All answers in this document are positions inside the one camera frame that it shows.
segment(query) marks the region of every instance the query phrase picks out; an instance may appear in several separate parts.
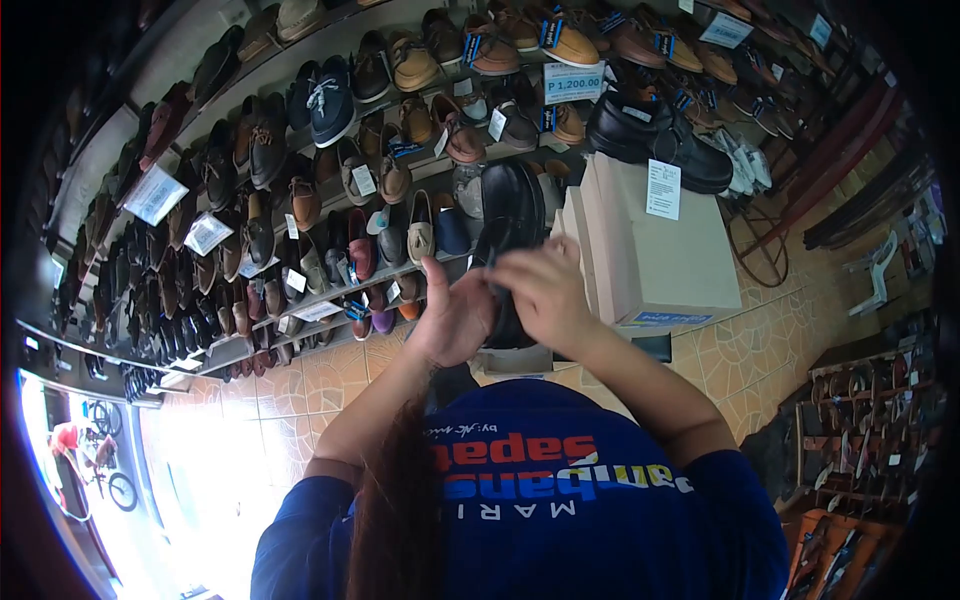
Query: white tag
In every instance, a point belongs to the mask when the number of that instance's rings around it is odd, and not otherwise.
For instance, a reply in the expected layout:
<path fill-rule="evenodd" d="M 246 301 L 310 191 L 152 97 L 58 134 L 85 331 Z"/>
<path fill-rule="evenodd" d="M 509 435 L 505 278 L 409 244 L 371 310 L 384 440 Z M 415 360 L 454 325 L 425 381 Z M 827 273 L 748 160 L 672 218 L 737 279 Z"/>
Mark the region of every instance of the white tag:
<path fill-rule="evenodd" d="M 623 112 L 624 114 L 629 114 L 630 116 L 636 117 L 637 119 L 643 121 L 644 123 L 649 123 L 650 120 L 653 119 L 653 116 L 647 114 L 642 110 L 637 110 L 636 108 L 633 108 L 633 107 L 624 107 Z"/>
<path fill-rule="evenodd" d="M 204 363 L 203 361 L 197 360 L 196 358 L 190 358 L 189 356 L 179 360 L 178 362 L 182 368 L 187 369 L 188 371 L 193 371 Z"/>
<path fill-rule="evenodd" d="M 291 269 L 290 271 L 287 271 L 287 285 L 294 288 L 298 292 L 302 292 L 303 288 L 306 286 L 306 277 Z"/>
<path fill-rule="evenodd" d="M 926 444 L 921 444 L 920 454 L 917 455 L 917 460 L 913 464 L 913 472 L 917 472 L 917 469 L 920 468 L 920 465 L 924 463 L 925 458 L 926 458 Z"/>
<path fill-rule="evenodd" d="M 370 167 L 365 164 L 353 169 L 353 180 L 357 183 L 357 189 L 361 196 L 370 196 L 376 193 L 376 183 L 373 182 L 373 175 L 370 174 Z"/>
<path fill-rule="evenodd" d="M 246 277 L 247 279 L 253 278 L 256 274 L 260 273 L 264 269 L 268 269 L 273 265 L 277 264 L 280 261 L 280 257 L 274 254 L 274 257 L 270 259 L 270 262 L 267 263 L 267 266 L 263 269 L 257 269 L 253 264 L 253 261 L 250 258 L 249 252 L 244 252 L 243 259 L 240 260 L 240 267 L 237 268 L 237 273 L 241 276 Z"/>
<path fill-rule="evenodd" d="M 319 321 L 323 317 L 333 315 L 335 313 L 342 311 L 343 309 L 344 309 L 343 306 L 337 306 L 333 302 L 324 301 L 319 304 L 315 304 L 313 306 L 308 306 L 294 313 L 294 316 L 300 318 L 303 321 L 308 321 L 308 322 Z"/>
<path fill-rule="evenodd" d="M 390 83 L 392 84 L 394 82 L 394 69 L 390 66 L 390 61 L 387 59 L 387 53 L 381 50 L 380 52 L 377 52 L 377 54 L 380 55 L 380 61 L 383 62 L 383 68 L 387 70 L 387 76 L 390 78 Z"/>
<path fill-rule="evenodd" d="M 490 115 L 490 126 L 487 127 L 487 133 L 490 134 L 493 141 L 500 141 L 500 136 L 503 135 L 503 126 L 506 124 L 507 116 L 500 112 L 498 108 L 494 108 L 493 114 Z"/>
<path fill-rule="evenodd" d="M 833 28 L 830 27 L 827 20 L 817 12 L 817 18 L 813 19 L 813 25 L 810 26 L 810 38 L 817 42 L 821 50 L 827 46 L 832 31 Z"/>
<path fill-rule="evenodd" d="M 558 155 L 561 155 L 561 154 L 563 154 L 564 152 L 566 152 L 567 150 L 570 149 L 569 146 L 567 146 L 566 144 L 564 144 L 564 143 L 561 142 L 561 141 L 547 142 L 546 147 L 549 148 L 550 150 L 554 151 L 554 152 L 557 153 Z"/>
<path fill-rule="evenodd" d="M 680 167 L 650 159 L 647 164 L 647 214 L 680 220 Z"/>
<path fill-rule="evenodd" d="M 156 227 L 187 191 L 186 186 L 154 163 L 127 194 L 123 207 Z"/>
<path fill-rule="evenodd" d="M 454 96 L 469 96 L 473 93 L 473 80 L 469 77 L 453 85 Z"/>
<path fill-rule="evenodd" d="M 752 25 L 747 25 L 728 14 L 718 12 L 713 17 L 713 22 L 700 35 L 700 41 L 706 41 L 724 48 L 736 48 L 737 44 L 743 41 L 744 37 L 748 36 L 753 30 Z"/>
<path fill-rule="evenodd" d="M 287 235 L 292 240 L 299 240 L 300 230 L 297 229 L 297 222 L 294 221 L 294 216 L 287 212 L 284 213 L 283 218 L 287 220 Z"/>
<path fill-rule="evenodd" d="M 450 130 L 444 128 L 444 132 L 441 133 L 440 139 L 437 141 L 437 145 L 433 147 L 433 156 L 439 158 L 441 154 L 444 153 L 446 149 L 446 139 L 450 137 Z"/>
<path fill-rule="evenodd" d="M 216 248 L 217 244 L 226 240 L 231 234 L 233 234 L 233 229 L 221 223 L 209 212 L 204 212 L 194 219 L 183 243 L 200 256 L 206 256 Z"/>
<path fill-rule="evenodd" d="M 601 60 L 589 68 L 546 62 L 543 64 L 543 105 L 590 100 L 600 97 L 607 63 Z"/>
<path fill-rule="evenodd" d="M 396 297 L 399 295 L 400 295 L 400 284 L 394 281 L 394 284 L 390 286 L 389 290 L 387 290 L 387 302 L 392 302 L 396 300 Z"/>

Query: purple shoe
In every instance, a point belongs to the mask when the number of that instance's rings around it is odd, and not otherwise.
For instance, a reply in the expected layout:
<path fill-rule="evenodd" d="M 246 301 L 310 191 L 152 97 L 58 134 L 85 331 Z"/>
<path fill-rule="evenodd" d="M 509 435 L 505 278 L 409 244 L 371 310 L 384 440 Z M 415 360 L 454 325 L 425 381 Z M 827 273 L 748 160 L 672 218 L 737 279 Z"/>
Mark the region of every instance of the purple shoe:
<path fill-rule="evenodd" d="M 380 333 L 390 333 L 394 330 L 396 316 L 394 309 L 391 308 L 385 313 L 373 313 L 373 328 Z"/>

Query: bicycle wheel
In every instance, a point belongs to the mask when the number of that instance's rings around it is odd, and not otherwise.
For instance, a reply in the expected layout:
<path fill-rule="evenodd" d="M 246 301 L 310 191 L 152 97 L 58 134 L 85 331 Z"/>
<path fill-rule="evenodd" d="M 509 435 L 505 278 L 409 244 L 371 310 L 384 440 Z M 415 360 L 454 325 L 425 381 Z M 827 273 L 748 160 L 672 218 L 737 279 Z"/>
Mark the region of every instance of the bicycle wheel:
<path fill-rule="evenodd" d="M 136 487 L 130 477 L 123 473 L 113 473 L 107 485 L 110 488 L 110 498 L 121 511 L 129 513 L 136 508 Z"/>
<path fill-rule="evenodd" d="M 120 409 L 110 402 L 94 402 L 90 408 L 90 420 L 102 436 L 110 435 L 116 438 L 123 431 L 123 415 Z"/>

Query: hand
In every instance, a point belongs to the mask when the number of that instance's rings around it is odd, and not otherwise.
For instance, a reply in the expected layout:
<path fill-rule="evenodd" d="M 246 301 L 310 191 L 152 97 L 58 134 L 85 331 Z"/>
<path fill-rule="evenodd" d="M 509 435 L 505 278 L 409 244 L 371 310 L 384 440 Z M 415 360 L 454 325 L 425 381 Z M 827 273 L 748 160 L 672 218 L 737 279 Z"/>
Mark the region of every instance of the hand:
<path fill-rule="evenodd" d="M 576 360 L 600 320 L 590 314 L 580 275 L 580 247 L 561 235 L 536 250 L 506 252 L 487 278 L 514 295 L 523 330 L 537 342 Z"/>
<path fill-rule="evenodd" d="M 495 304 L 484 269 L 471 269 L 453 285 L 433 256 L 423 258 L 426 310 L 407 341 L 435 367 L 473 357 L 493 329 Z"/>

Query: shoe box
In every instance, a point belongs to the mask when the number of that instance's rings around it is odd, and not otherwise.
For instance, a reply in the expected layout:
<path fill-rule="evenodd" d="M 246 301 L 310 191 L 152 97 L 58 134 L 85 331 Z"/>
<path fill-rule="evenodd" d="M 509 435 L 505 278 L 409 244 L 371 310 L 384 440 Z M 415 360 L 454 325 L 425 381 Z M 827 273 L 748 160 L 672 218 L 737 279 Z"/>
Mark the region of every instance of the shoe box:
<path fill-rule="evenodd" d="M 628 338 L 738 313 L 740 290 L 717 202 L 686 189 L 677 221 L 646 212 L 647 167 L 602 153 L 568 187 L 563 231 L 581 246 L 593 314 Z"/>

